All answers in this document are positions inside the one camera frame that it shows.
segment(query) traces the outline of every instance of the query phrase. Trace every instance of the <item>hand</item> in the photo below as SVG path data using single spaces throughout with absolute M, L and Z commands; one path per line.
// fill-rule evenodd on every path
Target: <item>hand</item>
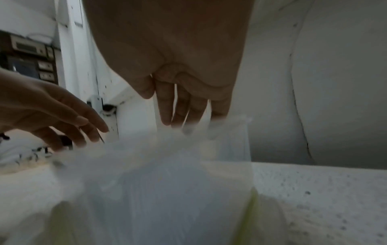
M 253 0 L 83 3 L 107 64 L 142 97 L 156 92 L 163 124 L 198 122 L 208 100 L 211 119 L 227 115 Z
M 61 140 L 50 127 L 63 132 L 78 146 L 86 144 L 79 128 L 93 142 L 99 140 L 97 129 L 108 132 L 102 118 L 67 90 L 0 69 L 0 132 L 24 130 L 53 150 L 60 150 Z

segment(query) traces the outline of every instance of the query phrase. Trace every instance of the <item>white speckled surface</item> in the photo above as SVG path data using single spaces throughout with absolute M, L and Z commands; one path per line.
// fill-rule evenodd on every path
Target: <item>white speckled surface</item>
M 280 201 L 289 245 L 387 244 L 387 171 L 254 163 L 259 193 Z M 0 175 L 0 234 L 61 200 L 48 166 Z

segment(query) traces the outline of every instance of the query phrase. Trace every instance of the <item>ceiling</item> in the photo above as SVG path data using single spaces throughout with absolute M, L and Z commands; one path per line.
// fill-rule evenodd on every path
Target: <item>ceiling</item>
M 29 9 L 40 12 L 50 18 L 55 18 L 54 0 L 12 0 Z

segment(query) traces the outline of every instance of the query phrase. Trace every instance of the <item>transparent plastic bag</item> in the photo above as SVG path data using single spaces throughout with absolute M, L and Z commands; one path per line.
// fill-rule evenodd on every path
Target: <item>transparent plastic bag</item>
M 283 245 L 270 243 L 285 234 L 267 231 L 268 202 L 254 191 L 251 163 L 206 161 L 244 160 L 246 141 L 228 140 L 246 123 L 234 118 L 191 136 L 162 132 L 59 154 L 53 166 L 65 201 L 40 236 L 53 245 Z M 203 151 L 209 141 L 216 147 Z

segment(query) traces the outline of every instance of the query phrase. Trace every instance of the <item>ziplock bag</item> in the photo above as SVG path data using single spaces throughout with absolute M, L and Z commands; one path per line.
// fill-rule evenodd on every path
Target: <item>ziplock bag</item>
M 273 219 L 280 233 L 271 237 L 267 219 L 260 222 L 268 202 L 253 188 L 251 163 L 202 154 L 201 143 L 245 126 L 244 118 L 229 119 L 192 136 L 164 132 L 59 154 L 53 166 L 66 201 L 40 236 L 66 245 L 282 245 L 268 241 L 285 236 L 283 219 Z M 234 159 L 234 151 L 215 150 Z

